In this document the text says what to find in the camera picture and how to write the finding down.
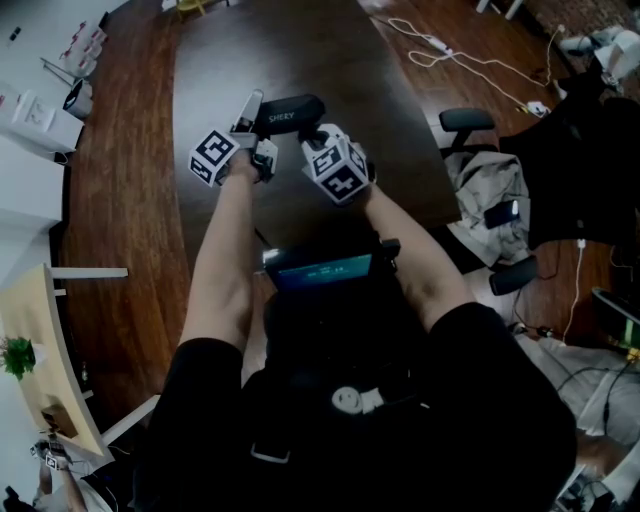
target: office chair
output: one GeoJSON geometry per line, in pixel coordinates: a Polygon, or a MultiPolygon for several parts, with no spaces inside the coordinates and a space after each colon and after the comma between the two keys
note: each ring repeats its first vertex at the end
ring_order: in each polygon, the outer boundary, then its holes
{"type": "MultiPolygon", "coordinates": [[[[612,98],[603,105],[597,98],[574,94],[533,127],[500,138],[500,151],[519,158],[529,188],[529,249],[565,239],[634,243],[639,180],[632,140],[639,121],[640,105],[634,101],[612,98]]],[[[445,131],[457,132],[453,145],[441,151],[443,158],[459,151],[497,151],[491,145],[464,145],[472,131],[495,127],[483,110],[447,110],[440,114],[440,123],[445,131]]],[[[446,226],[430,233],[462,273],[485,266],[446,226]]],[[[492,270],[491,289],[504,295],[536,277],[537,264],[530,256],[492,270]]]]}

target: hand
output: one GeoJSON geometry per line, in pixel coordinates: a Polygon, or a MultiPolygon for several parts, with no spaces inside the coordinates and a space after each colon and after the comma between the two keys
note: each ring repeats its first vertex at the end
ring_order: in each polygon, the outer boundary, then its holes
{"type": "Polygon", "coordinates": [[[369,204],[369,201],[371,201],[372,194],[378,193],[379,190],[380,189],[378,189],[378,186],[375,183],[369,183],[367,188],[362,189],[354,196],[353,203],[349,206],[349,208],[364,211],[364,209],[367,207],[367,204],[369,204]]]}
{"type": "Polygon", "coordinates": [[[251,164],[251,155],[246,149],[240,149],[229,160],[229,176],[248,175],[253,182],[260,179],[257,169],[251,164]]]}
{"type": "Polygon", "coordinates": [[[69,469],[69,461],[64,457],[56,457],[56,461],[58,462],[58,468],[61,471],[69,469]]]}
{"type": "Polygon", "coordinates": [[[629,448],[607,436],[589,436],[577,431],[577,463],[593,469],[598,478],[610,474],[629,454],[629,448]]]}

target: potted plant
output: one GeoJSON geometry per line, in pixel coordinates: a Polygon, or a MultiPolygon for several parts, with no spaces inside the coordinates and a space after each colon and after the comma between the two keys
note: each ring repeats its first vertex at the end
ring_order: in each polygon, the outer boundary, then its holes
{"type": "Polygon", "coordinates": [[[22,380],[25,372],[33,372],[36,365],[36,354],[31,340],[22,337],[4,338],[0,343],[0,366],[4,371],[22,380]]]}

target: black shirt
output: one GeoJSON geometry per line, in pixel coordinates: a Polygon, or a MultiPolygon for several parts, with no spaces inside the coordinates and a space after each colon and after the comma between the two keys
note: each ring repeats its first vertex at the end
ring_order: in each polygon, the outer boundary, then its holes
{"type": "Polygon", "coordinates": [[[136,510],[387,502],[542,512],[575,464],[571,413],[479,304],[433,327],[411,363],[415,396],[368,415],[332,406],[339,387],[371,385],[344,369],[267,365],[241,390],[241,368],[223,341],[178,348],[136,469],[136,510]],[[288,463],[253,457],[263,445],[288,463]]]}

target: small device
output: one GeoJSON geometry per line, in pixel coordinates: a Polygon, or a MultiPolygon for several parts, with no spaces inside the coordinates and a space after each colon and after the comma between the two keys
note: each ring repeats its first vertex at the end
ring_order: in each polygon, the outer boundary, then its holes
{"type": "Polygon", "coordinates": [[[536,117],[544,117],[551,113],[551,109],[541,101],[527,102],[527,111],[531,112],[536,117]]]}
{"type": "Polygon", "coordinates": [[[255,89],[229,131],[213,127],[189,153],[189,169],[210,187],[222,185],[228,162],[239,149],[251,154],[259,180],[273,178],[278,161],[278,147],[271,135],[306,133],[324,115],[324,104],[311,94],[263,103],[264,94],[255,89]]]}
{"type": "Polygon", "coordinates": [[[440,39],[438,39],[437,37],[423,36],[423,38],[426,39],[427,42],[431,46],[433,46],[436,50],[441,51],[445,55],[449,55],[449,56],[453,55],[453,50],[449,48],[444,42],[440,41],[440,39]]]}
{"type": "Polygon", "coordinates": [[[349,203],[369,184],[367,159],[359,145],[335,124],[301,134],[307,165],[302,169],[338,206],[349,203]]]}
{"type": "Polygon", "coordinates": [[[264,269],[278,291],[304,290],[392,275],[400,253],[397,239],[380,241],[377,233],[352,246],[310,247],[262,255],[264,269]]]}
{"type": "Polygon", "coordinates": [[[189,170],[210,187],[240,144],[221,128],[211,128],[207,136],[189,152],[189,170]]]}
{"type": "Polygon", "coordinates": [[[487,225],[487,229],[502,226],[503,224],[519,218],[520,213],[518,209],[518,201],[516,200],[498,203],[484,212],[484,221],[487,225]]]}
{"type": "Polygon", "coordinates": [[[29,452],[32,457],[42,460],[48,467],[56,471],[60,469],[59,459],[64,458],[69,463],[71,462],[64,445],[58,441],[58,436],[53,431],[47,434],[46,440],[40,439],[31,446],[29,452]]]}

